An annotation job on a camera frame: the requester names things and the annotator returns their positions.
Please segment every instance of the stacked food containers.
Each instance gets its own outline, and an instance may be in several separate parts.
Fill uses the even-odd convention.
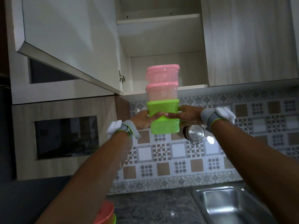
[[[147,69],[146,92],[150,116],[159,111],[177,113],[178,99],[178,71],[177,64],[152,66]],[[151,124],[152,134],[176,133],[180,131],[179,119],[168,119],[165,116]]]

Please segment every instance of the forearm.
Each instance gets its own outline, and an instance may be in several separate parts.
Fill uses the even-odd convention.
[[[299,165],[225,120],[211,130],[241,177],[282,223],[295,223],[299,210]]]
[[[93,223],[131,147],[128,134],[117,132],[84,162],[36,223]]]

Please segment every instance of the hand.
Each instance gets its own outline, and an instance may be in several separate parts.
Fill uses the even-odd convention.
[[[130,119],[134,123],[137,130],[140,131],[149,128],[152,122],[154,122],[156,119],[159,119],[163,115],[163,112],[158,112],[152,117],[149,117],[148,114],[149,112],[147,110],[143,110]]]
[[[191,105],[182,105],[178,108],[181,113],[164,113],[164,116],[170,119],[180,119],[183,122],[180,127],[184,127],[191,124],[204,124],[200,118],[200,113],[204,110],[203,107],[195,107]]]

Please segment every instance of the sink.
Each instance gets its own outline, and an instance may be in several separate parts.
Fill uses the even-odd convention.
[[[199,189],[193,196],[208,224],[278,223],[268,208],[243,188]]]

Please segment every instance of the sink rim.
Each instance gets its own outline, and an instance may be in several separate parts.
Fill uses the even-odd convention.
[[[204,208],[204,205],[202,203],[202,201],[200,200],[199,196],[203,193],[203,192],[209,192],[209,191],[220,191],[220,190],[226,190],[226,189],[234,189],[237,191],[242,191],[243,193],[245,193],[250,199],[252,199],[255,203],[257,203],[262,209],[264,209],[266,212],[268,212],[269,214],[271,214],[271,212],[269,211],[269,209],[266,207],[266,205],[264,205],[263,203],[261,203],[258,199],[256,199],[255,196],[253,196],[252,194],[250,194],[244,187],[236,187],[236,186],[220,186],[220,187],[210,187],[210,188],[203,188],[203,189],[195,189],[192,192],[192,195],[194,197],[194,199],[196,200],[201,212],[203,213],[204,218],[206,219],[206,222],[208,224],[215,224],[215,222],[212,220],[211,216],[209,215],[209,213],[207,212],[207,210]]]

